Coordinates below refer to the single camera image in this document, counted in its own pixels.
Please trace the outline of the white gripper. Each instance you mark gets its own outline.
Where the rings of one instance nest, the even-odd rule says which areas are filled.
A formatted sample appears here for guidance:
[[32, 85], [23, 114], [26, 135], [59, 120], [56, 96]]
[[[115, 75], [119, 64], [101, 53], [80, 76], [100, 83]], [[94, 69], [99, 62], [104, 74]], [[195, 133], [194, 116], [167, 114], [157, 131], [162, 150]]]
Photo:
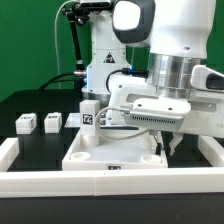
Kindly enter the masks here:
[[109, 84], [107, 119], [113, 125], [150, 129], [156, 155], [164, 148], [160, 131], [174, 132], [170, 155], [182, 141], [182, 133], [224, 138], [224, 74], [197, 65], [190, 84], [188, 97], [162, 96], [143, 78], [117, 75]]

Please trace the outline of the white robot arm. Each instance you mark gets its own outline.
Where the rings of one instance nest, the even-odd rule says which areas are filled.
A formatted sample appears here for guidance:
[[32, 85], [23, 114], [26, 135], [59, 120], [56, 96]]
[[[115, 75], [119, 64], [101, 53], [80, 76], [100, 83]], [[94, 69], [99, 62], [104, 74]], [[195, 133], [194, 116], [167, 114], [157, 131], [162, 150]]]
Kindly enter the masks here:
[[118, 0], [112, 14], [116, 37], [150, 46], [145, 78], [109, 83], [106, 118], [174, 134], [224, 138], [224, 74], [206, 66], [216, 0]]

